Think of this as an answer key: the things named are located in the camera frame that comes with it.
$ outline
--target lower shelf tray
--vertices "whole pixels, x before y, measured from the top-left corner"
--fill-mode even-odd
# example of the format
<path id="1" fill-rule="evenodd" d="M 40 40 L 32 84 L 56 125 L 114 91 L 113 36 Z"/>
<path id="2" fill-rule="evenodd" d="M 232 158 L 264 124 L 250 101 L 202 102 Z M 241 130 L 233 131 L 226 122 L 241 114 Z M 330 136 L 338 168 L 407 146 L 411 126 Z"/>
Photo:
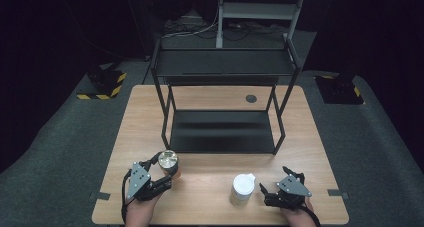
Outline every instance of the lower shelf tray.
<path id="1" fill-rule="evenodd" d="M 177 110 L 170 148 L 187 153 L 273 153 L 266 111 Z"/>

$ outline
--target wooden table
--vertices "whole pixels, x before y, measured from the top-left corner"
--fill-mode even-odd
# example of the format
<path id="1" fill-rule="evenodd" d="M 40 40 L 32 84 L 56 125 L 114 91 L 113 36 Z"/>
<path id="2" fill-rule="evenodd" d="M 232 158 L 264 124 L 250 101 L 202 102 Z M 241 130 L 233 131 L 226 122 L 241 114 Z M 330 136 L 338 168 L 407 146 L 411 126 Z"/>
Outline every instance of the wooden table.
<path id="1" fill-rule="evenodd" d="M 277 87 L 283 96 L 286 86 Z M 179 108 L 258 108 L 269 96 L 269 87 L 177 87 Z M 256 103 L 248 103 L 247 95 Z M 270 112 L 275 139 L 278 127 Z M 188 154 L 179 153 L 182 176 L 173 181 L 158 204 L 152 224 L 170 225 L 281 225 L 287 223 L 278 208 L 267 207 L 260 191 L 262 183 L 277 192 L 276 182 L 286 176 L 282 166 L 304 173 L 305 185 L 312 192 L 311 202 L 322 224 L 346 224 L 349 220 L 341 196 L 329 196 L 338 189 L 330 163 L 314 123 L 303 90 L 295 86 L 283 113 L 286 138 L 277 155 L 271 154 Z M 160 133 L 163 114 L 153 85 L 135 86 L 130 95 L 100 189 L 109 200 L 98 199 L 92 220 L 96 224 L 122 224 L 121 186 L 124 174 L 134 161 L 146 161 L 165 150 Z M 243 208 L 234 207 L 230 190 L 235 176 L 253 173 L 255 190 Z M 152 180 L 163 176 L 159 166 L 150 169 Z"/>

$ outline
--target robotic hand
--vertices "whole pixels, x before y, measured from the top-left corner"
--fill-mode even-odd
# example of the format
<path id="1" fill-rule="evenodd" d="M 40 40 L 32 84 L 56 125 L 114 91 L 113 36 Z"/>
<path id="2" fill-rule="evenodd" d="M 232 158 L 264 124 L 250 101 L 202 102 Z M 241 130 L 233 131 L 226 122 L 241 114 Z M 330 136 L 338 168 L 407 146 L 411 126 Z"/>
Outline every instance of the robotic hand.
<path id="1" fill-rule="evenodd" d="M 280 189 L 278 193 L 269 193 L 268 190 L 259 183 L 261 192 L 265 195 L 265 205 L 290 210 L 301 209 L 308 213 L 317 227 L 321 226 L 318 217 L 305 204 L 305 196 L 311 197 L 312 193 L 303 185 L 305 176 L 303 173 L 297 174 L 289 168 L 283 166 L 287 177 L 277 183 Z"/>
<path id="2" fill-rule="evenodd" d="M 150 160 L 147 160 L 145 162 L 134 162 L 132 169 L 128 170 L 127 174 L 125 174 L 122 183 L 121 208 L 121 215 L 124 222 L 126 219 L 127 207 L 134 199 L 137 199 L 139 201 L 148 201 L 171 188 L 171 179 L 172 176 L 174 176 L 177 172 L 178 165 L 175 165 L 174 168 L 169 171 L 168 175 L 156 181 L 152 181 L 151 176 L 149 174 L 151 165 L 155 165 L 158 162 L 159 155 L 161 153 L 162 152 L 158 152 Z M 128 178 L 130 178 L 130 184 L 128 187 L 127 196 L 125 197 L 125 183 L 127 182 Z"/>

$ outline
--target gray carpet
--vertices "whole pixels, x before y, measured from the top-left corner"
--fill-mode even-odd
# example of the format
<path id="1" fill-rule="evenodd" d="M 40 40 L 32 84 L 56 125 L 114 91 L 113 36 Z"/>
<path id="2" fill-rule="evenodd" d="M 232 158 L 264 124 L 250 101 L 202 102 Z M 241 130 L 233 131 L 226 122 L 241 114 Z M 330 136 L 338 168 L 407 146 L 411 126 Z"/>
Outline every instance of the gray carpet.
<path id="1" fill-rule="evenodd" d="M 313 36 L 298 32 L 296 39 L 295 35 L 303 58 Z M 276 39 L 267 35 L 267 44 L 258 40 L 263 35 L 249 38 L 227 47 L 281 45 L 281 34 Z M 178 37 L 164 40 L 164 45 L 202 47 L 213 46 L 213 41 Z M 144 84 L 152 84 L 147 62 L 128 60 L 118 69 L 127 77 L 115 99 L 76 99 L 75 93 L 90 85 L 82 79 L 30 149 L 0 175 L 0 226 L 95 226 L 91 221 L 95 195 L 131 88 L 142 84 L 146 74 Z M 372 90 L 357 77 L 354 83 L 365 105 L 324 104 L 313 78 L 322 74 L 329 73 L 303 72 L 297 84 L 305 91 L 340 190 L 348 195 L 347 226 L 422 226 L 422 172 Z"/>

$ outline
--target white cup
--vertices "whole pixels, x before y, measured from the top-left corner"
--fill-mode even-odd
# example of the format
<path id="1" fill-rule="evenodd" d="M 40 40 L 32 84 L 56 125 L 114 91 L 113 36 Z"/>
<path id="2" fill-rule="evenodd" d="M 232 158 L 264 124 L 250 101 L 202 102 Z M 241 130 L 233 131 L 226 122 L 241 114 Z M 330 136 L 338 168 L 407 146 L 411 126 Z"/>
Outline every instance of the white cup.
<path id="1" fill-rule="evenodd" d="M 230 201 L 234 206 L 247 204 L 255 189 L 255 176 L 253 174 L 240 174 L 234 178 L 231 189 Z"/>

